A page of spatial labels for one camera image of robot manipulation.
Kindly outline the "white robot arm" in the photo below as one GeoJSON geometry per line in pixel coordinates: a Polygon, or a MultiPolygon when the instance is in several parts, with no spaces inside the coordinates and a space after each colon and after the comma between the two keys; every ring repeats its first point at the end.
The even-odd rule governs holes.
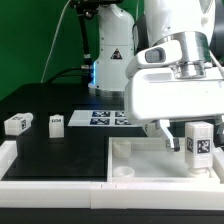
{"type": "Polygon", "coordinates": [[[124,96],[132,124],[153,123],[168,147],[179,149],[171,122],[212,119],[214,143],[224,146],[224,67],[210,50],[217,0],[143,0],[134,20],[99,1],[100,55],[90,91],[124,96]]]}

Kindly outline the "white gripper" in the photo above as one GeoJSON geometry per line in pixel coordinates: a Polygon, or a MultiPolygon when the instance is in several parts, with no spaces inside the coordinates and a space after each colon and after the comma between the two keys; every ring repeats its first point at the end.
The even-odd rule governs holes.
{"type": "Polygon", "coordinates": [[[179,139],[169,131],[170,121],[216,116],[214,144],[224,147],[224,77],[218,68],[208,68],[202,79],[178,79],[172,67],[182,56],[177,40],[145,49],[134,56],[126,68],[126,118],[132,124],[157,120],[155,128],[166,148],[178,152],[179,139]]]}

